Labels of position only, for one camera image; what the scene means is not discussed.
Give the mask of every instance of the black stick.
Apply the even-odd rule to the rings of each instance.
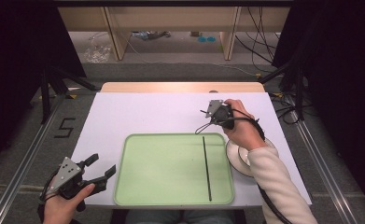
[[[206,174],[207,174],[208,197],[209,197],[209,201],[212,202],[211,184],[209,182],[208,162],[207,162],[207,159],[206,159],[206,150],[205,150],[205,139],[204,139],[204,136],[203,136],[203,147],[204,147],[204,157],[205,157],[205,171],[206,171]]]

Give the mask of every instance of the tray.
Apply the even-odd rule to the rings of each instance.
[[[225,140],[218,133],[132,134],[114,192],[115,203],[124,206],[230,203],[234,187]]]

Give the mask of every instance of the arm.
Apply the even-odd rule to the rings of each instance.
[[[225,103],[254,118],[241,101],[227,100]],[[246,116],[236,111],[233,115],[236,118]],[[267,146],[252,124],[237,120],[233,130],[223,131],[235,144],[249,151],[248,158],[255,180],[284,217],[292,223],[316,223],[307,202],[291,181],[287,167],[278,158],[277,150]],[[281,223],[266,203],[263,203],[262,208],[267,223]]]

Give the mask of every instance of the hand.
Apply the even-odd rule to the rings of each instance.
[[[248,115],[250,118],[255,117],[249,114],[244,108],[243,103],[240,100],[228,99],[225,104],[230,105],[233,109],[233,116],[235,118],[246,118]],[[258,130],[248,121],[236,120],[234,122],[234,128],[232,130],[223,129],[223,132],[228,135],[229,139],[240,147],[246,148],[248,151],[258,148],[267,147],[267,144],[260,138]]]
[[[94,188],[94,184],[89,184],[70,200],[66,200],[60,195],[49,198],[45,204],[45,220],[43,223],[69,224],[74,216],[77,205],[87,198]]]

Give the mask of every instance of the desk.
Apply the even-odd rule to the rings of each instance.
[[[208,90],[220,92],[208,93]],[[246,108],[257,115],[266,137],[277,147],[293,182],[303,198],[311,204],[270,98],[263,88],[260,88],[259,83],[106,83],[94,99],[72,160],[84,160],[92,153],[98,153],[100,162],[87,169],[85,178],[98,177],[104,174],[107,167],[114,164],[119,166],[124,140],[131,133],[193,133],[208,121],[199,110],[205,109],[210,100],[227,98],[241,99]],[[220,133],[225,140],[228,139],[218,126],[210,126],[205,131]],[[107,190],[86,199],[86,204],[126,208],[116,205],[113,201],[117,177],[118,172],[108,180]],[[156,208],[236,209],[261,206],[262,199],[253,178],[232,168],[232,181],[235,197],[229,204]]]

